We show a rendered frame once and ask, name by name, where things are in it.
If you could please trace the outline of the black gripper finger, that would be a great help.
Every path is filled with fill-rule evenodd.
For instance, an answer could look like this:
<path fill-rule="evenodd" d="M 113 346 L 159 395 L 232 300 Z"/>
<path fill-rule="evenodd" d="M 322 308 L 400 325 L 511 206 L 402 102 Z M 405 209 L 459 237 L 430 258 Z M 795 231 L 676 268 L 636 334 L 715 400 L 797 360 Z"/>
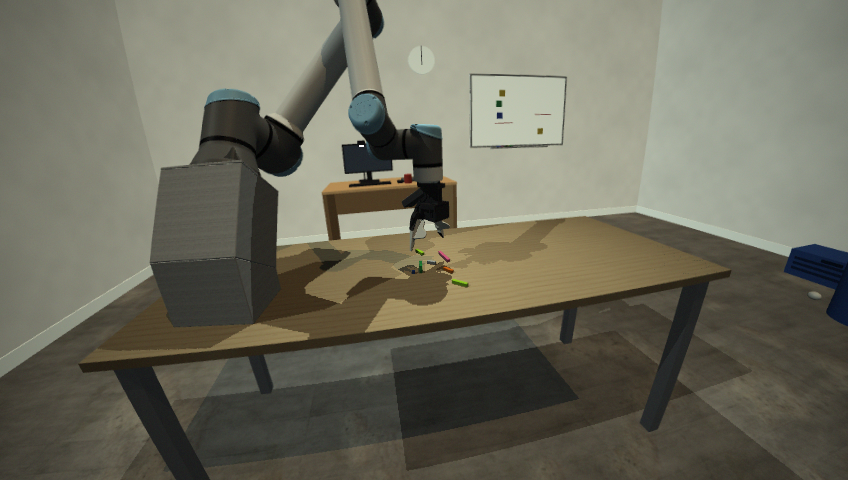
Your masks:
<path fill-rule="evenodd" d="M 444 238 L 444 232 L 443 232 L 443 229 L 449 229 L 449 228 L 450 228 L 450 226 L 449 226 L 447 223 L 443 222 L 442 220 L 441 220 L 441 221 L 438 221 L 438 222 L 434 222 L 434 224 L 435 224 L 435 228 L 437 229 L 437 233 L 438 233 L 438 234 L 439 234 L 442 238 Z"/>
<path fill-rule="evenodd" d="M 415 208 L 410 219 L 410 251 L 413 250 L 415 239 L 423 239 L 427 232 L 424 230 L 425 221 L 420 220 L 418 208 Z"/>

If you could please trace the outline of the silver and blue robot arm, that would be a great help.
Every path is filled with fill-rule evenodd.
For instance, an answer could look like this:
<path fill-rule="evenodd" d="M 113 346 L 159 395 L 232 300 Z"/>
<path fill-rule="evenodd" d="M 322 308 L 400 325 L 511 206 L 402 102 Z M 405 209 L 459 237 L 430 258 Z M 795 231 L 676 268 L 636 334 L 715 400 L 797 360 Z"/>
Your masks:
<path fill-rule="evenodd" d="M 412 159 L 415 182 L 443 180 L 441 127 L 396 129 L 387 113 L 373 44 L 384 27 L 377 1 L 334 2 L 340 3 L 340 21 L 275 113 L 262 118 L 258 100 L 241 90 L 209 94 L 199 150 L 189 165 L 242 160 L 260 176 L 259 169 L 277 177 L 292 174 L 303 160 L 303 131 L 348 67 L 353 100 L 348 115 L 370 157 Z"/>

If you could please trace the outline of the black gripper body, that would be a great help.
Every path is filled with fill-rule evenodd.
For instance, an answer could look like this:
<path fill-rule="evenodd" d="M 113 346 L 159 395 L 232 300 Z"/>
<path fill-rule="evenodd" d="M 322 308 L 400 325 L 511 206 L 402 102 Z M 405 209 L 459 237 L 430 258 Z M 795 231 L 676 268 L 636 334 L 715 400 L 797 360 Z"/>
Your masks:
<path fill-rule="evenodd" d="M 449 201 L 442 200 L 442 188 L 445 188 L 445 183 L 440 183 L 440 181 L 438 183 L 417 182 L 417 187 L 423 188 L 424 192 L 424 197 L 419 199 L 415 206 L 415 208 L 418 208 L 420 220 L 438 222 L 449 218 Z"/>

